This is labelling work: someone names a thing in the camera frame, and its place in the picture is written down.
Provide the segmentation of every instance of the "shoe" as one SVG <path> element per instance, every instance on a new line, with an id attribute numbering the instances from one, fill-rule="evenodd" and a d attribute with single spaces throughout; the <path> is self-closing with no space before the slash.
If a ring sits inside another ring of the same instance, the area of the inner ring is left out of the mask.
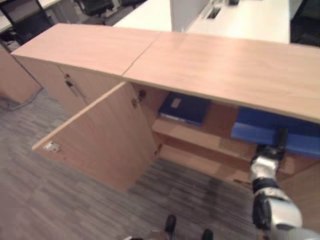
<path id="1" fill-rule="evenodd" d="M 175 231 L 175 227 L 176 227 L 176 223 L 177 223 L 177 218 L 175 215 L 169 215 L 168 218 L 166 219 L 165 222 L 165 227 L 164 227 L 164 231 L 170 235 L 172 235 Z"/>
<path id="2" fill-rule="evenodd" d="M 204 230 L 201 240 L 214 240 L 214 233 L 209 229 Z"/>

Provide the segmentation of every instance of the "white desk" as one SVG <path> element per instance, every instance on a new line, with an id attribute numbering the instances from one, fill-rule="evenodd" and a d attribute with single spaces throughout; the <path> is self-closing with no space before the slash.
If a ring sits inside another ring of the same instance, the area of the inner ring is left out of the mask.
<path id="1" fill-rule="evenodd" d="M 79 17 L 71 0 L 39 0 L 43 9 L 51 9 L 60 23 L 77 23 Z M 4 15 L 0 15 L 0 33 L 11 28 L 11 23 Z"/>
<path id="2" fill-rule="evenodd" d="M 205 7 L 187 32 L 290 42 L 289 0 L 240 0 L 238 6 L 223 4 L 214 19 L 207 19 L 211 9 Z"/>
<path id="3" fill-rule="evenodd" d="M 289 0 L 240 0 L 238 6 L 224 4 L 215 19 L 206 19 L 211 9 L 210 3 L 187 32 L 278 43 L 290 41 Z M 148 0 L 114 26 L 170 32 L 170 0 Z"/>
<path id="4" fill-rule="evenodd" d="M 148 0 L 114 27 L 171 32 L 170 0 Z"/>

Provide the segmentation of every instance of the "office chair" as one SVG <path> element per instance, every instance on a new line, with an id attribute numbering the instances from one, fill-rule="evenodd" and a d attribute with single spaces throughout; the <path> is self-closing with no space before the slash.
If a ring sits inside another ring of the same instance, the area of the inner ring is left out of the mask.
<path id="1" fill-rule="evenodd" d="M 320 47 L 320 0 L 303 0 L 290 22 L 291 43 Z"/>
<path id="2" fill-rule="evenodd" d="M 106 18 L 101 17 L 101 15 L 107 10 L 112 11 L 112 9 L 115 7 L 112 0 L 75 0 L 75 2 L 79 5 L 83 14 L 89 17 L 98 15 L 99 18 L 102 19 L 103 25 L 106 25 Z"/>
<path id="3" fill-rule="evenodd" d="M 138 4 L 142 4 L 145 1 L 146 0 L 121 0 L 120 5 L 123 7 L 132 6 L 135 9 Z"/>
<path id="4" fill-rule="evenodd" d="M 53 26 L 38 0 L 6 0 L 0 10 L 10 21 L 14 39 L 23 45 Z"/>

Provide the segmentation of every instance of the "cable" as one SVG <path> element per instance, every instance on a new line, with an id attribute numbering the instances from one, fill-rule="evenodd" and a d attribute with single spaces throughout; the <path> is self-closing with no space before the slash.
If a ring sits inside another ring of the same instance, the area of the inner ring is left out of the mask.
<path id="1" fill-rule="evenodd" d="M 14 112 L 14 111 L 16 111 L 16 110 L 22 109 L 23 107 L 31 104 L 31 103 L 37 98 L 37 96 L 39 95 L 39 93 L 40 93 L 43 89 L 44 89 L 44 88 L 42 87 L 37 93 L 34 94 L 33 97 L 29 98 L 25 103 L 22 103 L 22 104 L 20 104 L 19 106 L 14 107 L 14 108 L 10 108 L 10 102 L 9 102 L 10 98 L 8 98 L 8 97 L 3 97 L 3 96 L 2 96 L 3 99 L 7 99 L 7 100 L 8 100 L 8 107 L 7 107 L 7 110 L 6 110 L 6 111 L 7 111 L 7 112 Z"/>

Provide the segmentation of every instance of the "blue binder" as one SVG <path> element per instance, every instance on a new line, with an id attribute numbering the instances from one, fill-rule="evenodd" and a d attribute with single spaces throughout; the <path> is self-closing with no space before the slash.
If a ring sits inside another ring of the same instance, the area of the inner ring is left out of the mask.
<path id="1" fill-rule="evenodd" d="M 320 158 L 320 126 L 293 117 L 240 107 L 231 137 L 255 144 L 276 144 L 281 128 L 288 129 L 289 152 Z"/>

